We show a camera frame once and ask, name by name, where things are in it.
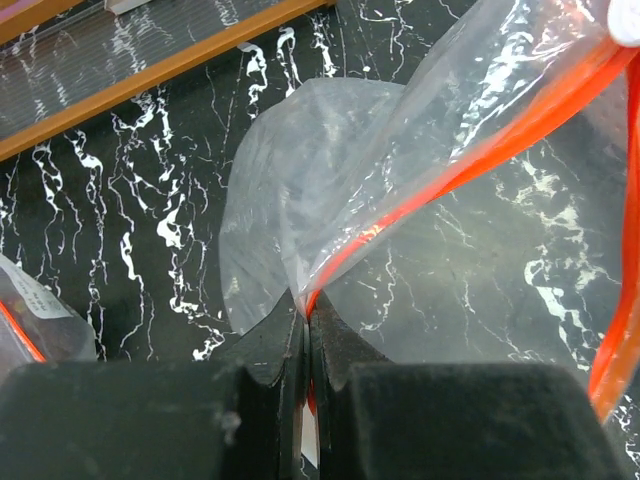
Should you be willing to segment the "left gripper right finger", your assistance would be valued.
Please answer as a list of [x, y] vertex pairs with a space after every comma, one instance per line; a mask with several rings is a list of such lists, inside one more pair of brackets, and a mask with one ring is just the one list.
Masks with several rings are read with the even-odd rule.
[[391, 361], [308, 309], [323, 479], [620, 479], [581, 385], [540, 363]]

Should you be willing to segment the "clear orange zip bag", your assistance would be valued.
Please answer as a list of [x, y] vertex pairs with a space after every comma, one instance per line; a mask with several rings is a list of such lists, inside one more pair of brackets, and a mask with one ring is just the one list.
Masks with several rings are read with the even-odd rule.
[[28, 363], [96, 359], [93, 327], [2, 256], [1, 377]]

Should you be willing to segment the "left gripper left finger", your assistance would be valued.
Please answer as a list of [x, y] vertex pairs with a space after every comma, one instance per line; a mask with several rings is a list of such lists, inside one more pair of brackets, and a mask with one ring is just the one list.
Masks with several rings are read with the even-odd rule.
[[20, 367], [1, 388], [1, 475], [297, 479], [304, 343], [285, 293], [206, 361]]

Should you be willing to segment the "wooden shelf rack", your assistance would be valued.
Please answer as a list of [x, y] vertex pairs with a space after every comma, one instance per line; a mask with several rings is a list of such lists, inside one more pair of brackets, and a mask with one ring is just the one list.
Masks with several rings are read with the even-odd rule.
[[323, 1], [4, 1], [8, 159]]

